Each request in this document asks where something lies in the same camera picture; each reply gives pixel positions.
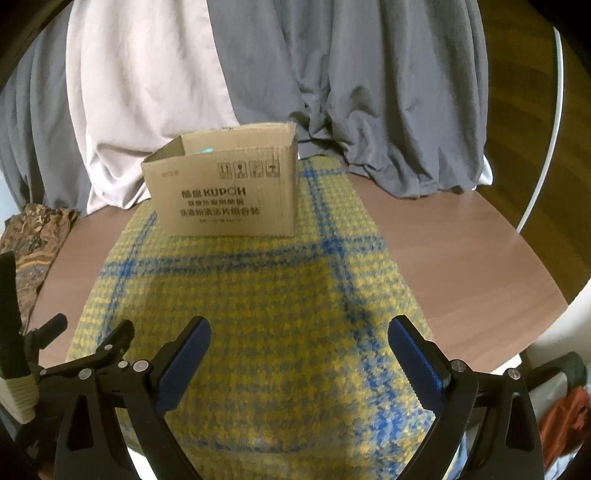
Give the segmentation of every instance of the brown table top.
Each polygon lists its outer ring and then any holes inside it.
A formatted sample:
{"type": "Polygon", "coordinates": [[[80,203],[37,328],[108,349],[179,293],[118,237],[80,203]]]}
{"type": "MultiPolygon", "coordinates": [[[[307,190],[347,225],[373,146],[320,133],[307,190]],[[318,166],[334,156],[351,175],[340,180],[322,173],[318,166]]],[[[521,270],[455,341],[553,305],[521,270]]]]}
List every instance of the brown table top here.
{"type": "MultiPolygon", "coordinates": [[[[400,200],[369,180],[350,179],[449,358],[492,371],[566,309],[535,253],[480,194],[400,200]]],[[[107,207],[70,233],[31,317],[32,327],[58,312],[69,319],[68,331],[41,353],[44,366],[64,361],[100,268],[132,215],[107,207]]]]}

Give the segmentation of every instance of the screw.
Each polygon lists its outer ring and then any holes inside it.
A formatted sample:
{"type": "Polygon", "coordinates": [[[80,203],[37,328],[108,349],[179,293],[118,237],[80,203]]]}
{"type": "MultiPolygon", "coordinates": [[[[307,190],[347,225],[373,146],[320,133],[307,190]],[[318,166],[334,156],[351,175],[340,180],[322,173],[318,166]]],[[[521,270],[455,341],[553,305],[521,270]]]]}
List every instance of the screw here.
{"type": "Polygon", "coordinates": [[[521,374],[519,373],[519,370],[515,369],[515,368],[510,368],[509,370],[507,370],[507,374],[513,379],[513,380],[519,380],[521,378],[521,374]]]}
{"type": "Polygon", "coordinates": [[[80,370],[78,378],[80,378],[80,380],[86,380],[87,378],[90,378],[91,375],[92,370],[90,368],[83,368],[82,370],[80,370]]]}
{"type": "Polygon", "coordinates": [[[134,370],[136,372],[143,372],[145,371],[148,367],[150,366],[150,364],[148,363],[147,360],[138,360],[136,363],[134,363],[134,370]]]}
{"type": "Polygon", "coordinates": [[[456,371],[456,372],[464,372],[466,371],[466,364],[464,362],[462,362],[461,360],[452,360],[452,368],[456,371]]]}

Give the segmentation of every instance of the cardboard box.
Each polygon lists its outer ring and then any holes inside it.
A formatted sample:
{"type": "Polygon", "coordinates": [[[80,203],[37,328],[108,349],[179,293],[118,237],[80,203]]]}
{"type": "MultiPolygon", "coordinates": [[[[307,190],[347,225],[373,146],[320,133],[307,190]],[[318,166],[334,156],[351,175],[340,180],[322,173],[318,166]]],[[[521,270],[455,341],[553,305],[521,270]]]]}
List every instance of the cardboard box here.
{"type": "Polygon", "coordinates": [[[181,135],[142,163],[169,235],[292,236],[296,126],[252,124],[181,135]]]}

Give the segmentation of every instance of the yellow plaid blanket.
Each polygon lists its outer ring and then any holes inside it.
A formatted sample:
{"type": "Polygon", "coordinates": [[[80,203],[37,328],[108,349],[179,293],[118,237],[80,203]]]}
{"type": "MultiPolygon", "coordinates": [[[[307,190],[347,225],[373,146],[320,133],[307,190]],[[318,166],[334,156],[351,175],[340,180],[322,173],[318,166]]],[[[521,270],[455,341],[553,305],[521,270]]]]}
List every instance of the yellow plaid blanket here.
{"type": "Polygon", "coordinates": [[[433,421],[387,341],[401,313],[431,337],[416,300],[339,162],[300,170],[295,238],[169,238],[144,202],[70,350],[92,353],[129,318],[126,358],[149,359],[207,318],[211,347],[166,415],[206,479],[393,479],[433,421]]]}

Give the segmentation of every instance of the gray curtain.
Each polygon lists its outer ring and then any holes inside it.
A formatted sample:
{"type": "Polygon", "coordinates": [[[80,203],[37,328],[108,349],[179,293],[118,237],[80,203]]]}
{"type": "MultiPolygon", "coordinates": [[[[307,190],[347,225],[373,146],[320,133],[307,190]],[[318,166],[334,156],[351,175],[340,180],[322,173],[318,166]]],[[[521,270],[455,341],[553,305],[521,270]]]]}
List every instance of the gray curtain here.
{"type": "Polygon", "coordinates": [[[17,205],[76,208],[90,179],[74,137],[66,93],[68,5],[37,36],[0,93],[0,168],[17,205]]]}
{"type": "Polygon", "coordinates": [[[298,123],[386,191],[469,190],[483,168],[488,64],[476,0],[210,0],[240,123],[298,123]]]}

